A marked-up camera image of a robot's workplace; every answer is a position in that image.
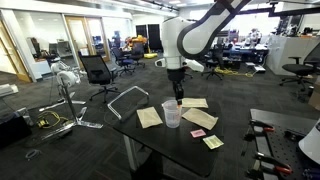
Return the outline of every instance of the clear plastic cup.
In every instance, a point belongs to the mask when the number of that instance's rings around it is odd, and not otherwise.
[[[162,104],[166,124],[169,128],[177,128],[181,120],[181,108],[178,108],[176,100],[169,100]]]

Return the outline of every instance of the pink paper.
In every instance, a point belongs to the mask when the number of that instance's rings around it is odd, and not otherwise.
[[[190,133],[191,133],[192,137],[194,137],[194,138],[206,135],[206,133],[202,129],[191,131]]]

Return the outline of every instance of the yellow sticky note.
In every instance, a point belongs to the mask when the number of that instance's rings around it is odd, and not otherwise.
[[[214,149],[223,145],[223,142],[216,135],[203,138],[203,141],[210,149]]]

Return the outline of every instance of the office room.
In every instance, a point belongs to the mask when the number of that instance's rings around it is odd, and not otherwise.
[[[320,178],[319,0],[1,0],[1,180]]]

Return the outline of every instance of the rolling chair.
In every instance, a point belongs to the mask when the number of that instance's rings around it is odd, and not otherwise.
[[[142,65],[142,67],[145,68],[146,64],[139,62],[139,60],[143,57],[144,57],[144,47],[142,42],[133,42],[130,58],[136,61],[135,65],[137,66]]]
[[[303,64],[299,64],[299,60],[301,57],[289,57],[289,59],[296,60],[296,64],[285,64],[282,66],[282,68],[288,72],[294,73],[296,77],[289,77],[289,78],[283,78],[282,83],[280,83],[280,86],[283,86],[285,83],[289,82],[297,82],[298,84],[301,84],[302,89],[301,91],[305,91],[305,83],[313,84],[310,81],[307,81],[304,76],[308,76],[309,74],[314,74],[317,72],[317,65],[320,64],[319,58],[312,58],[310,60],[305,60]]]
[[[206,79],[208,79],[209,76],[215,75],[220,80],[222,80],[222,77],[220,75],[223,76],[223,74],[217,73],[214,71],[214,68],[217,66],[220,66],[221,69],[224,69],[222,55],[223,55],[223,45],[222,44],[214,45],[214,47],[212,49],[210,49],[209,55],[205,55],[206,67],[213,68],[213,69],[211,71],[201,73],[201,76],[203,76],[204,74],[208,74],[208,76],[206,78]]]
[[[127,74],[127,72],[130,72],[130,74],[132,75],[132,73],[134,72],[134,69],[129,68],[129,66],[133,65],[134,61],[132,59],[128,59],[128,57],[130,57],[130,54],[128,56],[122,56],[120,49],[112,48],[111,50],[113,55],[116,57],[116,64],[120,67],[123,67],[122,70],[119,70],[117,72],[117,73],[120,73],[119,76],[121,76],[123,73]]]
[[[80,60],[87,72],[88,80],[90,84],[99,84],[103,89],[100,89],[98,93],[93,94],[90,97],[90,101],[92,101],[92,98],[94,96],[97,96],[98,94],[104,93],[104,103],[107,102],[106,96],[108,92],[114,92],[120,94],[118,92],[116,87],[108,87],[108,85],[114,84],[114,78],[115,78],[115,70],[116,68],[113,68],[111,71],[109,71],[107,65],[103,61],[101,55],[93,55],[93,56],[81,56]]]

